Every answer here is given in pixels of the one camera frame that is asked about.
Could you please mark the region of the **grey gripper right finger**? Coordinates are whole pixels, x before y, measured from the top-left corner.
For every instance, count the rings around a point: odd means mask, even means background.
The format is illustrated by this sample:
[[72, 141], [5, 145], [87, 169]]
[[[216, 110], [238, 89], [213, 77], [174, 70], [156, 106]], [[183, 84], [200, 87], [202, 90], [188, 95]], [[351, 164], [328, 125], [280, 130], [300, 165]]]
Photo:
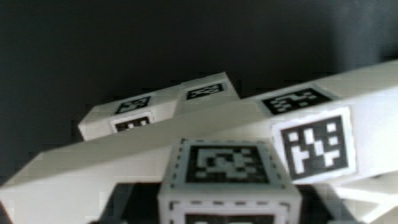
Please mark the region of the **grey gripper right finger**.
[[302, 184], [296, 188], [302, 194], [298, 224], [362, 224], [328, 184]]

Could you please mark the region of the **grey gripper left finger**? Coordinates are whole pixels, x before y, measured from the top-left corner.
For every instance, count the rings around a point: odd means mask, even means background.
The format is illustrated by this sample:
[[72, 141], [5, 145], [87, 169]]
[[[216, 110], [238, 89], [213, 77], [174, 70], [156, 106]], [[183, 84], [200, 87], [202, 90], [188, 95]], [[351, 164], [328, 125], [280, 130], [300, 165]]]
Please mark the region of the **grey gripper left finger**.
[[159, 224], [158, 183], [119, 183], [99, 218], [88, 224]]

